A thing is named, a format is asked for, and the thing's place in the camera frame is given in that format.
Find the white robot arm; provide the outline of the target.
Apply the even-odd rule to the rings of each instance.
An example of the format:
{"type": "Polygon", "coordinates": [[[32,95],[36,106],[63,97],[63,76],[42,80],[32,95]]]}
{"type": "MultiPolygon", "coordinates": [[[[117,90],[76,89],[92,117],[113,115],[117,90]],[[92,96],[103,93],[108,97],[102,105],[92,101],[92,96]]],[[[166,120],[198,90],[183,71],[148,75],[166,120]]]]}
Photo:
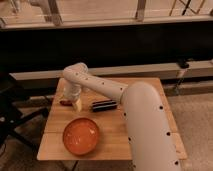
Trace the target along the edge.
{"type": "Polygon", "coordinates": [[[93,76],[84,63],[65,67],[63,77],[70,100],[86,87],[123,106],[134,171],[182,171],[160,94],[151,84],[93,76]]]}

